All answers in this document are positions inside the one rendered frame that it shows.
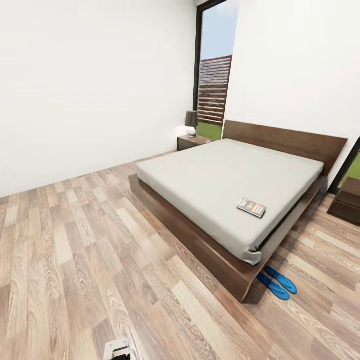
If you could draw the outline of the hardback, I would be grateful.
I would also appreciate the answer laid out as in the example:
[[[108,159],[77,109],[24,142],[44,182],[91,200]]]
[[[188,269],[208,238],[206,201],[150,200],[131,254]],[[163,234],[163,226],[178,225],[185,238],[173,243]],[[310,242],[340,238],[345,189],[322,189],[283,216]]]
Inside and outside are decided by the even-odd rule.
[[[242,198],[241,201],[236,206],[239,209],[242,209],[252,215],[255,215],[259,218],[261,218],[266,211],[267,207],[260,205],[258,203],[255,203],[253,201],[250,201],[246,198]]]

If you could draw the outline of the sandal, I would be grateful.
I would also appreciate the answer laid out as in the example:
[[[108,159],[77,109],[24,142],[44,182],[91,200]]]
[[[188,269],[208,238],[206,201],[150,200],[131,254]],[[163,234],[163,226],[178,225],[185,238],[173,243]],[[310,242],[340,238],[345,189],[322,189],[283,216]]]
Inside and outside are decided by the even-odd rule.
[[[288,301],[290,299],[290,294],[281,287],[280,284],[273,282],[270,278],[265,276],[262,272],[259,272],[257,278],[265,284],[278,298]]]
[[[291,280],[289,280],[284,275],[280,274],[279,272],[277,272],[276,270],[274,270],[270,266],[267,266],[265,268],[265,271],[269,275],[271,275],[273,278],[275,278],[289,292],[291,292],[292,294],[297,294],[298,289],[297,289],[296,285]]]

